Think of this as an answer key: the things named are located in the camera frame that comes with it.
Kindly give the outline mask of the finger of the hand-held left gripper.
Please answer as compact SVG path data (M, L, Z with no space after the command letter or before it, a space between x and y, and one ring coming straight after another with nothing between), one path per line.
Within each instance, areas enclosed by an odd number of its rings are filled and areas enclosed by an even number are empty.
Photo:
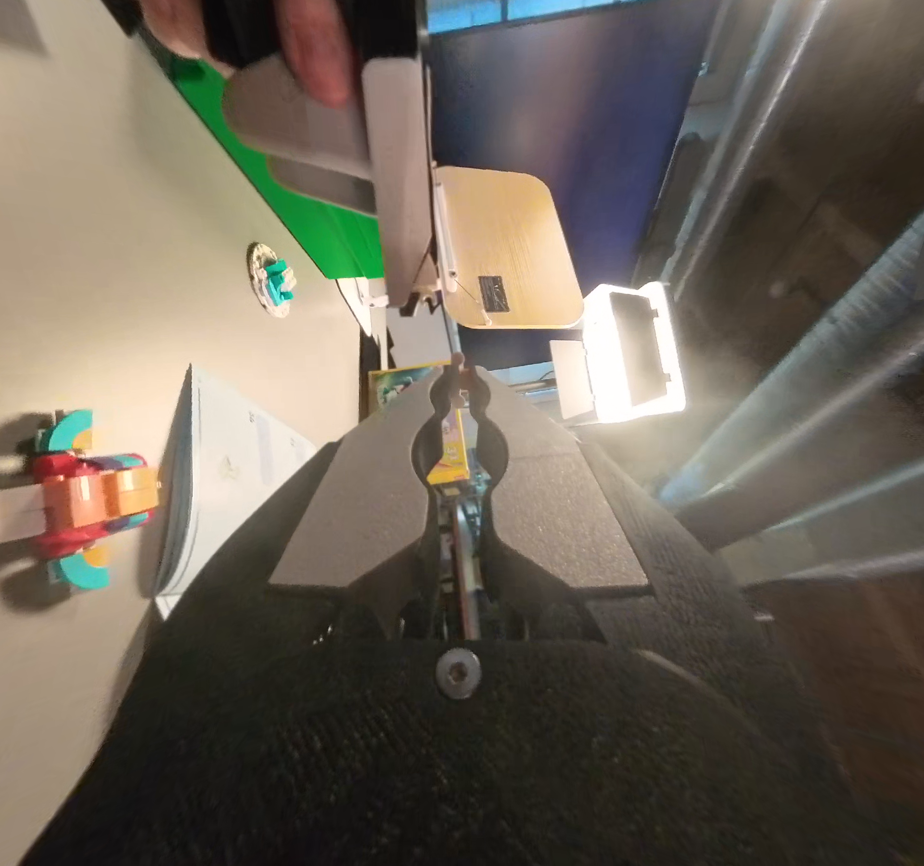
M419 58L377 58L361 83L388 305L404 307L437 279L426 75Z

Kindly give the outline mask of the round white lego plate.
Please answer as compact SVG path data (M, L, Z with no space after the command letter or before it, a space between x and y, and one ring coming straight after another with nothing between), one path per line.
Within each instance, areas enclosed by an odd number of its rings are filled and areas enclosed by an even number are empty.
M286 318L290 311L295 273L269 246L255 242L247 251L248 281L260 306L273 318Z

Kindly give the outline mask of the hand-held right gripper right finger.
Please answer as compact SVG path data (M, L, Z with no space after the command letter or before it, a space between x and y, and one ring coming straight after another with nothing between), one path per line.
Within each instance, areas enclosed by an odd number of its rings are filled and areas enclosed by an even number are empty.
M648 594L648 576L576 438L485 369L469 373L490 478L480 540L488 594L526 618Z

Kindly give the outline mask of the wooden side table white frame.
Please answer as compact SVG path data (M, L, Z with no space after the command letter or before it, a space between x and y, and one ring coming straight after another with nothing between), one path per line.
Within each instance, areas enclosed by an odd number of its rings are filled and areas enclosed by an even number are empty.
M584 302L548 186L514 171L434 171L435 275L412 287L441 295L468 329L568 329Z

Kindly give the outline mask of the green plastic bin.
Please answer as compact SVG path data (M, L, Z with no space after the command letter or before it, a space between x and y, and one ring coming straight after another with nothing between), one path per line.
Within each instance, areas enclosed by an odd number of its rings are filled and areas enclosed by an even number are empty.
M139 35L179 95L326 278L384 275L378 226L372 218L279 185L271 177L268 157L242 144L225 122L225 78L209 64L170 52L144 25Z

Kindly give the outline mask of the dark blue partition panel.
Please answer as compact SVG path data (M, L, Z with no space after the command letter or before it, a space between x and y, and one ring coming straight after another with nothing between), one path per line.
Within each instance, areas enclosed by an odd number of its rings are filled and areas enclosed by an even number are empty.
M583 296L626 286L721 0L636 0L431 39L441 165L549 187Z

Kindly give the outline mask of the person's left hand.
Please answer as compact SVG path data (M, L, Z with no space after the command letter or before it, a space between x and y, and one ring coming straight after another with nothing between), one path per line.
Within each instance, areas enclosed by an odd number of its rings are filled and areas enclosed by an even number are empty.
M271 0L283 56L301 88L337 108L353 97L355 63L347 23L337 0ZM227 76L206 41L201 0L141 0L156 39L184 59L199 60Z

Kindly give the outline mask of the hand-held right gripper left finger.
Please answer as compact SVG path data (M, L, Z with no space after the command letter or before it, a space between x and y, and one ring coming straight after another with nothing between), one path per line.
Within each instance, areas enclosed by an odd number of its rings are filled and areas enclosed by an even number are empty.
M429 634L440 592L430 471L444 455L454 365L433 367L348 432L270 577L289 594L369 609L385 634Z

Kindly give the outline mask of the lego instruction booklet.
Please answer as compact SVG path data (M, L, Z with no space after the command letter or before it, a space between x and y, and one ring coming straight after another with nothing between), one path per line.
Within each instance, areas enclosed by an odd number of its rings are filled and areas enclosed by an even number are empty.
M318 450L195 364L184 379L178 418L166 537L154 585L162 620L237 528Z

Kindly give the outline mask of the colourful lego build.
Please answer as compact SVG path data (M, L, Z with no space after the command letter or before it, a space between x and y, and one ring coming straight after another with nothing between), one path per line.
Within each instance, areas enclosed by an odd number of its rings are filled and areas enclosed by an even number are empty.
M2 489L1 543L26 544L50 583L72 592L110 583L103 542L145 526L160 505L156 467L137 453L94 452L93 412L59 410L40 427L26 483Z

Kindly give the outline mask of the studio light panel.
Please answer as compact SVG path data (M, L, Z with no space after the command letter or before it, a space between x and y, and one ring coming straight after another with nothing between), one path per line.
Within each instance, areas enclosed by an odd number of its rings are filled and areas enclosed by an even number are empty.
M584 300L576 340L550 343L559 408L571 425L615 424L686 410L663 283L601 284Z

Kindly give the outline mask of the yellow green cardboard box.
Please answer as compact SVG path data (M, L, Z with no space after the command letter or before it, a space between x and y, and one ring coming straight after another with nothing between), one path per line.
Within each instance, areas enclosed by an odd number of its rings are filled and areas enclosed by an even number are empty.
M421 381L433 369L442 369L449 362L371 371L368 375L368 411L386 407L402 391ZM468 408L468 392L460 391L463 406L450 410L442 423L444 452L430 471L427 481L432 487L461 489L463 483L482 493L490 482L490 474L480 466L475 452L478 427Z

